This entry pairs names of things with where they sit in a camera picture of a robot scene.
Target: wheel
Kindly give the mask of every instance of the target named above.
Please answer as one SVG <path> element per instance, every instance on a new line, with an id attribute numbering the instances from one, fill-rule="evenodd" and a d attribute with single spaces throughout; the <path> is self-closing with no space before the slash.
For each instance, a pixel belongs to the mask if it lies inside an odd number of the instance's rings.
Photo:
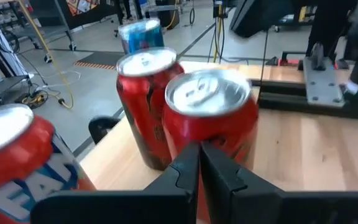
<path id="1" fill-rule="evenodd" d="M 52 58 L 50 58 L 49 55 L 45 55 L 44 62 L 50 63 L 50 62 L 52 62 Z"/>
<path id="2" fill-rule="evenodd" d="M 69 48 L 71 51 L 75 51 L 75 50 L 77 49 L 77 45 L 75 45 L 75 44 L 70 44 L 70 45 L 68 46 L 68 48 Z"/>
<path id="3" fill-rule="evenodd" d="M 33 43 L 33 44 L 34 44 L 35 49 L 37 49 L 37 50 L 41 49 L 41 47 L 37 43 Z"/>

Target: can lid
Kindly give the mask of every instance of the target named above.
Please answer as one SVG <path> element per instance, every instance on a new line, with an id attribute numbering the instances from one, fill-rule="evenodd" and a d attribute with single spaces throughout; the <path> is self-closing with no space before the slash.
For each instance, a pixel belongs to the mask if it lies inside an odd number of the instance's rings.
<path id="1" fill-rule="evenodd" d="M 170 68 L 177 61 L 177 53 L 168 47 L 138 50 L 121 58 L 117 71 L 125 77 L 144 77 Z"/>
<path id="2" fill-rule="evenodd" d="M 171 80 L 165 101 L 180 114 L 219 116 L 240 108 L 250 93 L 250 81 L 237 70 L 200 70 Z"/>
<path id="3" fill-rule="evenodd" d="M 118 33 L 124 40 L 128 40 L 130 33 L 147 32 L 160 27 L 160 20 L 157 18 L 143 19 L 128 25 L 118 27 Z"/>
<path id="4" fill-rule="evenodd" d="M 0 149 L 16 140 L 31 124 L 32 110 L 21 104 L 0 106 Z"/>

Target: metal bracket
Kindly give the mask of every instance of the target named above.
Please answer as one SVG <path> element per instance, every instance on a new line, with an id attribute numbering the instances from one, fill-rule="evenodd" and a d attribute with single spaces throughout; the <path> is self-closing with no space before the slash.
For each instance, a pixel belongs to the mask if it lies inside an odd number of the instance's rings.
<path id="1" fill-rule="evenodd" d="M 327 57 L 323 59 L 325 70 L 313 69 L 313 61 L 305 57 L 303 73 L 305 74 L 306 96 L 311 105 L 342 107 L 344 99 L 336 83 L 334 66 Z"/>

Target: wooden tabletop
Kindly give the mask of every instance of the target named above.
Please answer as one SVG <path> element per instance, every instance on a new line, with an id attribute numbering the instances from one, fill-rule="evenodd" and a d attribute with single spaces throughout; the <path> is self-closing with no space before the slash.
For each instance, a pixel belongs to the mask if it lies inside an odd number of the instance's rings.
<path id="1" fill-rule="evenodd" d="M 187 72 L 221 67 L 249 78 L 261 75 L 256 65 L 182 65 Z M 337 71 L 338 82 L 348 76 Z M 265 67 L 264 80 L 303 82 L 303 75 L 290 67 Z M 125 118 L 81 165 L 99 190 L 143 189 L 161 174 L 143 163 Z M 358 190 L 358 120 L 260 110 L 253 172 L 283 190 Z"/>

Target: soda can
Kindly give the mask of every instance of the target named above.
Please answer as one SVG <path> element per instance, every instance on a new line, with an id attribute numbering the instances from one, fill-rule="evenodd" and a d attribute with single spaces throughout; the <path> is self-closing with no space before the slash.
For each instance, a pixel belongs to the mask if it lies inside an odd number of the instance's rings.
<path id="1" fill-rule="evenodd" d="M 125 54 L 150 47 L 164 47 L 162 28 L 157 18 L 144 19 L 118 27 Z"/>
<path id="2" fill-rule="evenodd" d="M 164 170 L 171 163 L 162 128 L 165 87 L 184 72 L 177 53 L 166 47 L 140 50 L 117 63 L 117 91 L 145 163 Z"/>
<path id="3" fill-rule="evenodd" d="M 25 105 L 0 106 L 0 223 L 29 223 L 59 190 L 95 190 L 53 125 Z"/>
<path id="4" fill-rule="evenodd" d="M 172 158 L 190 142 L 210 141 L 251 168 L 258 120 L 251 90 L 237 70 L 200 70 L 172 80 L 163 118 Z"/>

